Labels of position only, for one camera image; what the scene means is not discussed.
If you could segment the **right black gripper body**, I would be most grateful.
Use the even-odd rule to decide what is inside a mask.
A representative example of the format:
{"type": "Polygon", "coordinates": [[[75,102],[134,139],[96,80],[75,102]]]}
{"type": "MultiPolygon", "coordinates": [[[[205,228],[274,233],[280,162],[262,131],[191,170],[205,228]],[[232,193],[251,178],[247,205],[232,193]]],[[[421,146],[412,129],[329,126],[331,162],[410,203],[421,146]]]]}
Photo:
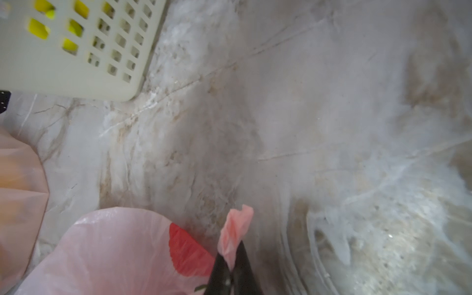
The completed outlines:
{"type": "Polygon", "coordinates": [[[0,114],[7,111],[10,98],[11,98],[10,91],[6,91],[6,90],[0,91],[0,114]]]}

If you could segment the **yellow banana bunch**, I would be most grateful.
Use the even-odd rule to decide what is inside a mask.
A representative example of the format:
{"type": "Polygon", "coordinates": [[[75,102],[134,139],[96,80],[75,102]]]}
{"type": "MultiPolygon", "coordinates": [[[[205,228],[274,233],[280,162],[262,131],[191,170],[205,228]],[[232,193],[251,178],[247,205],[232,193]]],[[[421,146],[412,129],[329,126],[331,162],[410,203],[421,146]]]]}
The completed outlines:
{"type": "Polygon", "coordinates": [[[43,40],[58,38],[59,48],[77,56],[81,50],[104,51],[116,10],[111,1],[33,1],[27,31],[43,40]]]}

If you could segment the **pink plastic bag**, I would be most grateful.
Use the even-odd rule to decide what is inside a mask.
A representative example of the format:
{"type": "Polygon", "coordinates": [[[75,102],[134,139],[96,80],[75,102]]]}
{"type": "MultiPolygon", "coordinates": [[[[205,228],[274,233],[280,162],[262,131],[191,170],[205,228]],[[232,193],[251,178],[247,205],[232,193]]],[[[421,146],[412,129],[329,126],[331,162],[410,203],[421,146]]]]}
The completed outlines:
{"type": "Polygon", "coordinates": [[[49,199],[33,148],[1,128],[1,294],[23,277],[49,199]]]}
{"type": "MultiPolygon", "coordinates": [[[[221,230],[217,254],[224,257],[231,277],[253,214],[247,205],[232,209],[221,230]]],[[[216,256],[153,211],[98,210],[70,227],[17,294],[203,295],[216,256]]]]}

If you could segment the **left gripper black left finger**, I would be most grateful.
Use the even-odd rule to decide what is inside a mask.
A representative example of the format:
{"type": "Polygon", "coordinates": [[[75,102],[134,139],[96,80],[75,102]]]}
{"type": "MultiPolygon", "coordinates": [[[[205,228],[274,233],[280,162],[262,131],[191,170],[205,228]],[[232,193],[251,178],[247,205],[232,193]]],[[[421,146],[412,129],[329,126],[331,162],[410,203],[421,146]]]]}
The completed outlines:
{"type": "Polygon", "coordinates": [[[231,290],[231,271],[224,257],[217,254],[204,295],[230,295],[231,290]]]}

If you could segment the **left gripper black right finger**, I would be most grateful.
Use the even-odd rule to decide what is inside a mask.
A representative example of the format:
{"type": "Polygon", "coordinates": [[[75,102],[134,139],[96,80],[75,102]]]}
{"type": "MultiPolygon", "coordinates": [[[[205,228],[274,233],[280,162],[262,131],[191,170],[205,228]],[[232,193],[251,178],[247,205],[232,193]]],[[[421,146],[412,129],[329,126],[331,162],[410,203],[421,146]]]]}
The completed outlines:
{"type": "Polygon", "coordinates": [[[237,252],[235,266],[232,271],[233,290],[235,295],[263,295],[254,273],[244,243],[240,242],[237,252]]]}

